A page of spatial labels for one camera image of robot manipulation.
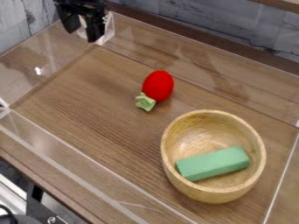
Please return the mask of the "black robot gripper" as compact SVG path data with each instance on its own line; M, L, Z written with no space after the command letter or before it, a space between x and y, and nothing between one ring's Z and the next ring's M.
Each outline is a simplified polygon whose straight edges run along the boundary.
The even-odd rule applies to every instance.
M73 33L80 28L79 15L85 15L87 28L85 33L88 42L95 42L105 33L105 24L103 17L105 16L104 7L105 0L53 0L59 7L57 13L63 27L68 33Z

